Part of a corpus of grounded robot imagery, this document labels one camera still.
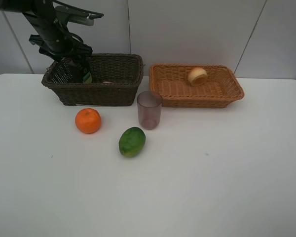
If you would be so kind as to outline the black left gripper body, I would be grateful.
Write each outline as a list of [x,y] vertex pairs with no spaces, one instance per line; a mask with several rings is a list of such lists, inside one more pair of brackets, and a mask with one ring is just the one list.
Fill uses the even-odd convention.
[[46,43],[41,36],[31,35],[29,42],[39,47],[40,54],[48,56],[54,61],[61,61],[63,58],[80,60],[92,54],[92,47],[71,36],[65,36],[62,40],[57,39]]

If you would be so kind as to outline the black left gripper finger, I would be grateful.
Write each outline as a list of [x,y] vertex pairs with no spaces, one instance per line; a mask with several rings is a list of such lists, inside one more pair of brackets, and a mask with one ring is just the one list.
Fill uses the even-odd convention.
[[49,68],[49,81],[52,83],[71,83],[73,82],[73,76],[71,70],[67,64],[63,61],[54,61]]

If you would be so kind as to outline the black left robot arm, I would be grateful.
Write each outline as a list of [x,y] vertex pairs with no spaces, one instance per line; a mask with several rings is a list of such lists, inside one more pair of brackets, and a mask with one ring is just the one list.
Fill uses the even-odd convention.
[[39,53],[55,62],[72,68],[75,72],[69,83],[91,83],[87,58],[92,47],[68,30],[69,22],[92,26],[102,13],[77,8],[54,0],[0,0],[0,10],[22,13],[37,34],[29,41],[39,47]]

